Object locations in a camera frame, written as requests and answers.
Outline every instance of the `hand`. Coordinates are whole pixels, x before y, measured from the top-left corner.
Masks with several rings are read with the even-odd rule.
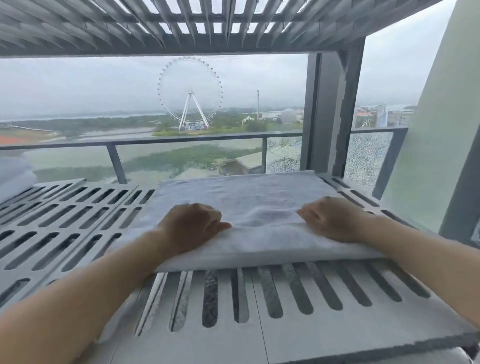
[[[297,214],[318,235],[344,243],[360,242],[366,219],[373,215],[339,197],[323,197],[305,204]]]
[[[171,256],[193,250],[232,225],[220,221],[222,213],[203,204],[174,206],[157,226]]]

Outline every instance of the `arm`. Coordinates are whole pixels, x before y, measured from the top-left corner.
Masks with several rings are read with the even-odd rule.
[[[297,213],[318,234],[361,242],[395,260],[455,311],[480,328],[480,251],[428,235],[342,198],[324,197]]]
[[[0,363],[71,363],[159,264],[231,227],[220,219],[210,206],[175,206],[156,229],[14,304],[0,316]]]

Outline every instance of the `white fabric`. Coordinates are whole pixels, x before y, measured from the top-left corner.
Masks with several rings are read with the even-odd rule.
[[[200,202],[220,210],[222,220],[230,222],[233,228],[195,251],[166,261],[157,271],[381,256],[364,245],[334,242],[310,231],[295,211],[326,195],[339,196],[312,171],[169,180],[110,249],[117,249],[153,228],[173,206]]]
[[[37,182],[32,166],[23,158],[0,158],[0,204]]]

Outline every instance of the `sky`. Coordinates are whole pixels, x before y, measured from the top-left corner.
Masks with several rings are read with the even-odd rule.
[[[367,37],[357,104],[418,102],[455,1],[443,0]],[[306,54],[200,58],[219,84],[203,65],[176,61],[158,90],[174,57],[0,59],[0,121],[141,113],[163,110],[162,103],[179,109],[188,91],[204,108],[255,107],[257,89],[261,108],[304,104]]]

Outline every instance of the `balcony railing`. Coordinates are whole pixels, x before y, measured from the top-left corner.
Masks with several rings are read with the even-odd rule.
[[[352,134],[365,133],[392,133],[392,138],[382,165],[378,172],[378,177],[374,184],[372,195],[380,199],[387,185],[390,174],[392,173],[396,158],[403,144],[403,140],[408,131],[407,127],[386,127],[386,128],[361,128],[351,131]],[[24,150],[24,149],[50,149],[50,148],[67,148],[67,147],[86,147],[86,146],[105,146],[108,151],[113,169],[117,176],[118,183],[126,184],[127,176],[123,169],[121,159],[119,157],[117,146],[138,145],[138,144],[162,144],[162,143],[181,143],[181,142],[198,142],[198,141],[218,141],[233,139],[261,139],[262,140],[262,161],[261,172],[266,173],[267,165],[267,140],[268,138],[279,137],[301,137],[302,132],[261,132],[261,133],[237,133],[237,134],[212,134],[212,135],[185,135],[173,137],[150,137],[138,139],[117,139],[117,140],[93,140],[78,142],[55,142],[42,144],[26,144],[26,145],[3,145],[0,151],[6,150]]]

